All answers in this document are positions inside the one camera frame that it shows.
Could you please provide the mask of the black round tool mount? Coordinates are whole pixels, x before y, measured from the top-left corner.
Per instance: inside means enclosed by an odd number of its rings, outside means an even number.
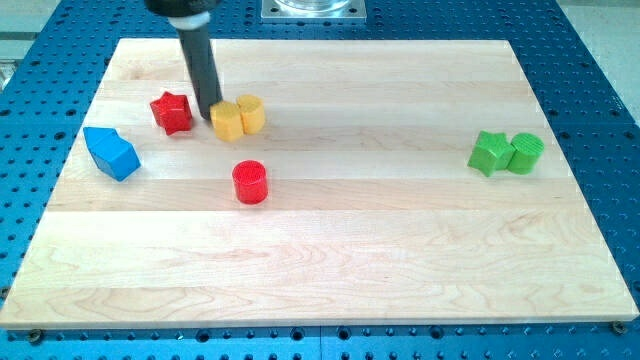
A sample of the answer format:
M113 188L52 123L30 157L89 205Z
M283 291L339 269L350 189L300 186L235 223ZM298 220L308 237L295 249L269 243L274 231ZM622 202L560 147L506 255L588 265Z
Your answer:
M220 0L144 0L152 13L166 17L176 29L197 29L210 21Z

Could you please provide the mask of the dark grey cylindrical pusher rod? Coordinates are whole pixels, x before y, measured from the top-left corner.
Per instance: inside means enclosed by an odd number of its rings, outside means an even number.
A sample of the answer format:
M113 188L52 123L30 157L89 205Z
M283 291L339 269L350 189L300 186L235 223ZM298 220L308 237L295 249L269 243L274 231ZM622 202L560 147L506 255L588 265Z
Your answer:
M223 100L209 31L206 25L195 29L178 29L198 109L205 120L211 119L211 107Z

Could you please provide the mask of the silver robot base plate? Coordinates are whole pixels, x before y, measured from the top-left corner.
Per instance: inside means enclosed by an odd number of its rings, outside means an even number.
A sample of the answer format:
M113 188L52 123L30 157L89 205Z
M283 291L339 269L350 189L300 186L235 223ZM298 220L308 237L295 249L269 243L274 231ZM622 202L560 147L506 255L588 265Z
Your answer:
M290 21L365 21L365 0L262 0L261 19L268 23Z

